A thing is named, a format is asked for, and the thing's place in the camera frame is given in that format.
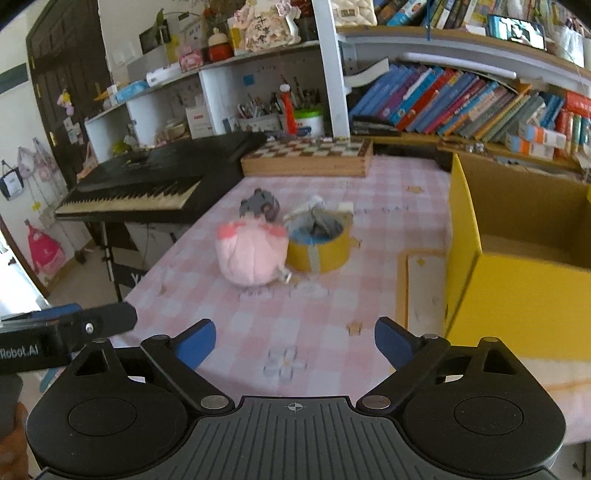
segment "white box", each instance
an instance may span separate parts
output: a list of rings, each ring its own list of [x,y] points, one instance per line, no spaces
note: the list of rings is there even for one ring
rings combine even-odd
[[[186,112],[191,138],[211,137],[213,135],[212,124],[209,121],[209,114],[205,105],[187,108]]]

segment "human hand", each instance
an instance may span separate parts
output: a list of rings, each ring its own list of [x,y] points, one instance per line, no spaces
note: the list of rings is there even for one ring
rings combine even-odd
[[[14,430],[0,441],[0,480],[28,480],[27,436],[25,422],[27,409],[19,403],[14,416]]]

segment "stuffed animal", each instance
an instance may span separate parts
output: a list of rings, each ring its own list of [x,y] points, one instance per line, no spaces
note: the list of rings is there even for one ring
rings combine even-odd
[[[281,279],[285,271],[287,230],[251,213],[217,229],[216,253],[222,275],[241,287]]]
[[[279,209],[279,202],[271,192],[256,189],[249,199],[244,199],[241,202],[240,216],[243,217],[247,213],[253,213],[255,218],[258,218],[264,215],[267,222],[273,223],[277,215],[279,215]]]

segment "yellow box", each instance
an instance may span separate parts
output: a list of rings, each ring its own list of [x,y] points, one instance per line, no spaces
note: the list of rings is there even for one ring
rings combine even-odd
[[[591,191],[454,155],[444,331],[517,355],[591,360]]]

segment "wall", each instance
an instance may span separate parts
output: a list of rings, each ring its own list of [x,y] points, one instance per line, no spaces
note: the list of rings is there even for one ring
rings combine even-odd
[[[139,34],[150,28],[161,8],[167,12],[201,14],[202,0],[98,0],[100,23],[105,41],[109,70],[115,81],[126,80],[126,67],[117,68],[113,59],[115,50],[131,42],[136,58],[141,56]]]
[[[0,31],[0,45],[2,45],[0,72],[27,62],[25,38],[45,3],[47,3],[47,0],[34,3],[14,19],[9,26]],[[2,115],[0,115],[0,159],[3,158],[9,165],[15,166],[18,147],[27,147],[32,150],[33,137],[37,137],[49,150],[49,144],[41,123],[30,81],[0,95],[0,112],[2,112]],[[60,185],[64,185],[59,173],[56,178]],[[54,193],[50,185],[43,182],[39,183],[46,198],[52,201]],[[40,228],[41,223],[38,220],[38,212],[34,212],[32,209],[33,198],[38,200],[43,207],[45,206],[35,183],[30,182],[30,185],[29,188],[25,184],[24,192],[10,201],[0,195],[0,215],[2,215],[11,235],[29,263],[31,263],[31,254],[27,240],[28,228],[24,224],[24,220],[28,218],[34,226]],[[65,250],[66,258],[69,260],[73,257],[75,249],[80,249],[90,241],[90,235],[82,223],[63,222],[61,225],[72,240],[73,245],[70,244],[58,224],[52,226],[48,233],[59,241]],[[40,278],[41,281],[47,281],[43,275]]]

